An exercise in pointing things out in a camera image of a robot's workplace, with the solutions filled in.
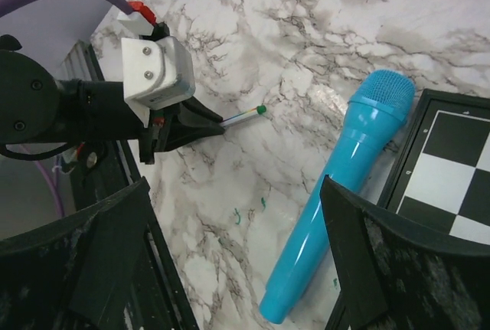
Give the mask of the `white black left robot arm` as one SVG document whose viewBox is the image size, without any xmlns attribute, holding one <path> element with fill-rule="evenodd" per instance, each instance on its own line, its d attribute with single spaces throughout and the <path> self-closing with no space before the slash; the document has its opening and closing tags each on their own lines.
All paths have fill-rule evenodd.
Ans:
<svg viewBox="0 0 490 330">
<path fill-rule="evenodd" d="M 139 158 L 154 162 L 191 142 L 224 133 L 223 119 L 194 97 L 152 110 L 144 123 L 123 99 L 123 84 L 56 80 L 20 54 L 13 36 L 1 37 L 1 154 L 42 160 L 91 142 L 136 140 Z"/>
</svg>

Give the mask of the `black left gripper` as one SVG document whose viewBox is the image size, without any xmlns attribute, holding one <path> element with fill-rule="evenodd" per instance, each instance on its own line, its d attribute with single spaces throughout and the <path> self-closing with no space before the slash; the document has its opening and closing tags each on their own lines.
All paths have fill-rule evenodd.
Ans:
<svg viewBox="0 0 490 330">
<path fill-rule="evenodd" d="M 168 36 L 168 26 L 158 23 L 149 36 L 133 39 L 156 42 Z M 145 164 L 152 164 L 157 152 L 223 134 L 223 117 L 195 97 L 152 110 L 149 125 L 144 126 L 124 100 L 123 77 L 120 82 L 59 80 L 57 90 L 64 121 L 60 128 L 63 142 L 136 140 L 139 159 Z"/>
</svg>

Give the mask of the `white whiteboard marker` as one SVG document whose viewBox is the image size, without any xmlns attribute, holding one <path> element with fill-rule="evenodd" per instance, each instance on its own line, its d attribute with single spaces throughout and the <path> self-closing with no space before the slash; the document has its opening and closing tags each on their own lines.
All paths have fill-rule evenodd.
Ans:
<svg viewBox="0 0 490 330">
<path fill-rule="evenodd" d="M 241 123 L 241 122 L 245 122 L 249 119 L 254 119 L 258 116 L 262 116 L 262 115 L 259 115 L 256 111 L 256 108 L 252 108 L 252 109 L 249 109 L 248 111 L 246 112 L 243 112 L 243 113 L 240 113 L 240 114 L 237 114 L 235 116 L 232 116 L 230 117 L 229 119 L 225 119 L 223 122 L 220 123 L 220 126 L 224 127 L 224 128 L 227 128 L 227 127 L 230 127 L 230 126 L 234 126 L 238 123 Z"/>
</svg>

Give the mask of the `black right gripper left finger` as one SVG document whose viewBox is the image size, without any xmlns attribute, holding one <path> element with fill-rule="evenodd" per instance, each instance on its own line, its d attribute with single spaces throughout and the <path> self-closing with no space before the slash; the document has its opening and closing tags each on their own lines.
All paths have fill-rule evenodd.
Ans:
<svg viewBox="0 0 490 330">
<path fill-rule="evenodd" d="M 1 242 L 3 329 L 195 329 L 145 179 Z"/>
</svg>

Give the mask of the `green marker cap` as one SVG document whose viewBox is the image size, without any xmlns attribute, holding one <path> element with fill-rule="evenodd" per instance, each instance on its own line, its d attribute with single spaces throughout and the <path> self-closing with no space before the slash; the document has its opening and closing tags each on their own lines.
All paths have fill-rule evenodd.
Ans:
<svg viewBox="0 0 490 330">
<path fill-rule="evenodd" d="M 262 115 L 267 111 L 267 108 L 265 105 L 261 105 L 256 108 L 256 111 L 259 115 Z"/>
</svg>

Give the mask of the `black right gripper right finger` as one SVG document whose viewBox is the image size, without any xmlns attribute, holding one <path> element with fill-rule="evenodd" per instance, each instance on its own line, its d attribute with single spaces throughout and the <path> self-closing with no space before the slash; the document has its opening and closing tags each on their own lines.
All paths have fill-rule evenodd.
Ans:
<svg viewBox="0 0 490 330">
<path fill-rule="evenodd" d="M 357 196 L 332 250 L 352 329 L 487 329 L 489 247 Z"/>
</svg>

